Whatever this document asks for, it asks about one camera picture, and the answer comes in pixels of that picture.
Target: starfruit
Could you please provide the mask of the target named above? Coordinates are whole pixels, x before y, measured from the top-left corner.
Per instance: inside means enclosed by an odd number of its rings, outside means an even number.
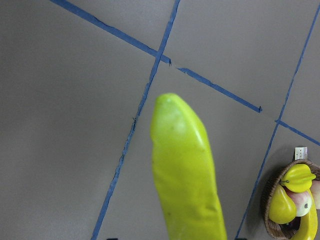
[[[299,163],[293,165],[281,178],[280,184],[295,193],[303,193],[310,189],[316,175],[311,173],[308,165]]]

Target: yellow banana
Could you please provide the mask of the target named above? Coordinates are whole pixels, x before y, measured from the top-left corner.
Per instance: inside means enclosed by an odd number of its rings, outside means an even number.
[[[170,240],[226,240],[206,129],[190,106],[167,93],[151,121],[152,172]]]
[[[318,229],[318,216],[316,204],[312,197],[312,206],[310,211],[301,217],[300,227],[298,232],[290,238],[290,240],[314,240]]]

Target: pear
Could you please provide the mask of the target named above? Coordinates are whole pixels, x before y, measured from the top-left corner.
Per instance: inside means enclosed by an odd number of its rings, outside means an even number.
[[[294,201],[287,195],[285,189],[278,184],[274,190],[269,207],[269,218],[277,224],[291,222],[297,213]]]

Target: red apple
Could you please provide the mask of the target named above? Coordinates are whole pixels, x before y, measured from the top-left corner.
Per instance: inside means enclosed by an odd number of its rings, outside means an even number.
[[[293,200],[296,206],[297,217],[302,217],[310,211],[312,205],[312,197],[308,191],[297,193],[290,191],[289,189],[285,189],[285,192]]]
[[[320,209],[320,181],[313,180],[310,191],[315,203],[315,208]]]

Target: gray floor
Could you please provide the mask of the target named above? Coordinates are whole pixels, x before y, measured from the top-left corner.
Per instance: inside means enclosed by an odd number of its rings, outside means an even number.
[[[97,239],[167,240],[149,137],[167,92],[207,128],[228,239],[271,239],[266,179],[297,146],[320,165],[319,1],[182,0],[167,31],[174,0],[70,3],[96,18],[64,0],[1,3],[0,239],[90,239],[124,150]]]

